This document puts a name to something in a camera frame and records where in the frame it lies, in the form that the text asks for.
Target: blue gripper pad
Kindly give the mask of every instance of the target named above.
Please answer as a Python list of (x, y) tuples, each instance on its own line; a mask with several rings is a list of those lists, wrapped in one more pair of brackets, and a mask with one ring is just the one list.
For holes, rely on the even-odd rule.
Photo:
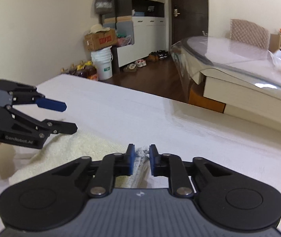
[(135, 145), (128, 145), (127, 151), (130, 152), (130, 164), (129, 164), (129, 174), (132, 175), (134, 172), (134, 162), (135, 162)]
[(47, 98), (39, 98), (35, 101), (38, 107), (52, 111), (63, 112), (67, 109), (67, 105), (61, 101), (55, 101)]
[(149, 146), (149, 162), (150, 162), (150, 170), (151, 175), (154, 175), (154, 168), (155, 168), (155, 162), (154, 162), (154, 155), (152, 154), (152, 145)]

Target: white towel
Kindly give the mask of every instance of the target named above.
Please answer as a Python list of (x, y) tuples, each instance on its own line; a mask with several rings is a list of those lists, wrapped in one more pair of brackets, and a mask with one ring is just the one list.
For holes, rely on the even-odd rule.
[[(107, 154), (114, 152), (125, 153), (128, 144), (124, 147), (103, 138), (78, 130), (72, 135), (60, 134), (53, 138), (35, 155), (23, 168), (16, 171), (9, 178), (10, 185), (19, 183), (53, 168), (66, 164), (82, 156), (90, 156), (93, 161), (102, 160)], [(117, 177), (116, 187), (137, 188), (144, 172), (148, 169), (146, 153), (148, 149), (138, 149), (134, 163), (134, 173), (130, 177)]]

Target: door lock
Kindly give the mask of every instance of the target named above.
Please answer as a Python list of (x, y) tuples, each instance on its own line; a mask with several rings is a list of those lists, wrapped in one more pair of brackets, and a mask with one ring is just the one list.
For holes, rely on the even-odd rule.
[(173, 9), (173, 15), (174, 15), (175, 17), (178, 17), (179, 14), (180, 14), (180, 13), (178, 13), (178, 9)]

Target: white bed sheet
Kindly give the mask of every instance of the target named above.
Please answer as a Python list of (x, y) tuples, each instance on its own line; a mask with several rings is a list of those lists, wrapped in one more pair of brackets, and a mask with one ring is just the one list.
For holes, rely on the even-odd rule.
[[(43, 120), (64, 119), (80, 129), (137, 147), (156, 144), (160, 153), (191, 161), (202, 156), (263, 181), (281, 192), (281, 133), (251, 122), (122, 87), (60, 75), (38, 86), (48, 98), (67, 103), (63, 113), (33, 105), (19, 109)], [(0, 146), (0, 193), (8, 177), (35, 150)], [(167, 187), (164, 177), (146, 176), (148, 188)], [(0, 219), (0, 231), (3, 224)]]

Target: logo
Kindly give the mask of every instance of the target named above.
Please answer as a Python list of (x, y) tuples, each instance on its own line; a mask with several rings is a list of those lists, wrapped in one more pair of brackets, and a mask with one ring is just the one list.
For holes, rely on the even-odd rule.
[(31, 140), (24, 140), (24, 139), (11, 137), (11, 136), (7, 136), (7, 135), (5, 136), (5, 139), (10, 140), (10, 141), (17, 141), (17, 142), (21, 142), (21, 143), (33, 144), (33, 141), (31, 141)]
[(108, 37), (99, 38), (99, 42), (100, 42), (100, 44), (104, 44), (104, 43), (107, 43), (107, 42), (112, 42), (112, 37), (108, 36)]
[(112, 2), (96, 2), (97, 9), (111, 9), (113, 8)]
[(142, 196), (144, 196), (144, 195), (145, 195), (145, 193), (144, 193), (144, 192), (142, 192), (142, 191), (140, 191), (140, 192), (136, 193), (136, 195), (137, 195), (138, 197), (142, 197)]

